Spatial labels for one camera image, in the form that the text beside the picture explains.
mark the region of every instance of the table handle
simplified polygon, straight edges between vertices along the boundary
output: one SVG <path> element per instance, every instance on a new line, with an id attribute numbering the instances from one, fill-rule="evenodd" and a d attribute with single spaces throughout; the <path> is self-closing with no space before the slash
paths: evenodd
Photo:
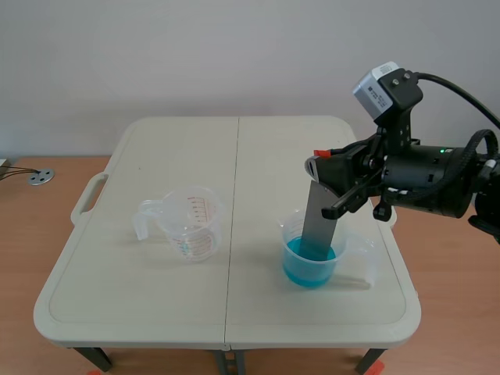
<path id="1" fill-rule="evenodd" d="M 80 219 L 81 214 L 87 211 L 88 205 L 94 199 L 95 193 L 101 186 L 101 183 L 108 180 L 108 176 L 109 175 L 107 173 L 101 172 L 93 176 L 88 181 L 84 192 L 81 194 L 77 204 L 75 205 L 75 208 L 71 212 L 70 218 L 73 225 L 77 225 L 77 221 L 78 219 Z"/>
<path id="2" fill-rule="evenodd" d="M 396 224 L 396 221 L 398 220 L 398 214 L 396 213 L 396 209 L 394 208 L 394 206 L 392 207 L 392 215 L 391 215 L 391 218 L 389 219 L 389 221 L 387 222 L 387 224 L 389 225 L 389 227 L 392 229 L 394 227 L 394 225 Z"/>

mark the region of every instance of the measuring cup with blue liquid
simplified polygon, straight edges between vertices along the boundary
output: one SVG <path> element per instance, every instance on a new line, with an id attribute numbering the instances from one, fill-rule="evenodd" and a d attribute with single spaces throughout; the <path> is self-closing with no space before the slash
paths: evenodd
<path id="1" fill-rule="evenodd" d="M 375 244 L 349 228 L 345 218 L 337 221 L 326 260 L 314 259 L 313 251 L 301 250 L 305 210 L 292 213 L 280 224 L 283 236 L 283 270 L 294 283 L 306 288 L 324 285 L 334 275 L 335 268 L 348 253 L 357 253 L 366 260 L 365 281 L 373 286 L 377 278 L 377 248 Z"/>

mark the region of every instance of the wire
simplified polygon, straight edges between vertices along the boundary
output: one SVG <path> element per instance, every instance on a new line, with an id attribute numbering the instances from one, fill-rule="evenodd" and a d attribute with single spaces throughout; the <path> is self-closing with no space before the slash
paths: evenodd
<path id="1" fill-rule="evenodd" d="M 33 173 L 31 170 L 18 170 L 16 172 L 6 172 L 4 174 L 0 174 L 0 181 L 4 180 L 5 178 L 15 176 L 17 174 L 26 174 L 26 173 Z"/>
<path id="2" fill-rule="evenodd" d="M 29 170 L 30 172 L 40 173 L 39 170 L 34 170 L 33 168 L 23 168 L 20 166 L 0 166 L 0 168 L 7 168 L 9 170 Z"/>
<path id="3" fill-rule="evenodd" d="M 415 73 L 415 74 L 417 80 L 429 80 L 431 82 L 434 82 L 435 84 L 440 84 L 441 86 L 444 86 L 445 88 L 455 92 L 457 95 L 460 95 L 462 98 L 467 100 L 471 105 L 473 105 L 476 109 L 478 109 L 479 112 L 483 113 L 498 129 L 500 129 L 500 119 L 497 116 L 495 116 L 493 112 L 490 111 L 483 103 L 474 98 L 471 94 L 469 94 L 461 87 L 457 86 L 456 84 L 453 84 L 449 80 L 446 80 L 439 76 L 435 76 L 433 74 L 429 73 Z"/>

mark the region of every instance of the empty measuring cup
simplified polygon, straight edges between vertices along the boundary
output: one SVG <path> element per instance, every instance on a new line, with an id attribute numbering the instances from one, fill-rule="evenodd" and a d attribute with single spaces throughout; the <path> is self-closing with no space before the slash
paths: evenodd
<path id="1" fill-rule="evenodd" d="M 153 218 L 184 258 L 201 261 L 219 247 L 222 211 L 213 191 L 192 186 L 172 191 L 161 201 L 143 201 L 132 222 L 141 241 L 148 237 L 148 218 Z"/>
<path id="2" fill-rule="evenodd" d="M 299 254 L 305 210 L 296 211 L 283 223 L 283 270 L 294 283 L 307 288 L 317 288 L 331 278 L 335 267 L 346 253 L 358 253 L 366 259 L 365 281 L 373 286 L 377 276 L 377 249 L 375 244 L 349 230 L 345 218 L 337 221 L 331 247 L 325 261 L 315 261 Z"/>

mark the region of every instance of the measuring cup handle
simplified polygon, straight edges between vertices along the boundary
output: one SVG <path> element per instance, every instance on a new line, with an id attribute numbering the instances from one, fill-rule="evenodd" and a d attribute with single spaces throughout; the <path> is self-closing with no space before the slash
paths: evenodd
<path id="1" fill-rule="evenodd" d="M 157 216 L 162 212 L 160 209 L 161 204 L 162 201 L 143 201 L 139 205 L 139 212 L 132 216 L 132 225 L 139 241 L 149 237 L 148 218 Z"/>
<path id="2" fill-rule="evenodd" d="M 372 288 L 378 277 L 378 266 L 380 263 L 377 246 L 369 238 L 360 236 L 357 233 L 348 233 L 349 251 L 362 256 L 366 260 L 366 282 Z"/>

